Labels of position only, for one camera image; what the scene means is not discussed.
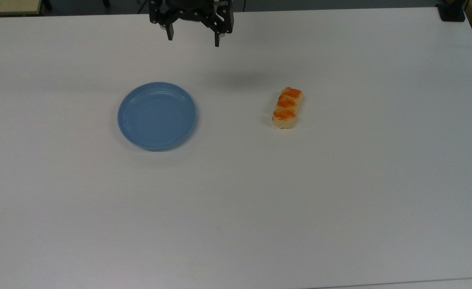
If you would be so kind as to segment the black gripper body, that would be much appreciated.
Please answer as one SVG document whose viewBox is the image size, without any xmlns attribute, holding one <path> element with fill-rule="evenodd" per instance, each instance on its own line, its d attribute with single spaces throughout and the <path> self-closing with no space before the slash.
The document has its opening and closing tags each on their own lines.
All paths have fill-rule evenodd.
<svg viewBox="0 0 472 289">
<path fill-rule="evenodd" d="M 177 20 L 200 22 L 214 33 L 230 34 L 234 28 L 231 0 L 149 0 L 148 16 L 165 31 Z"/>
</svg>

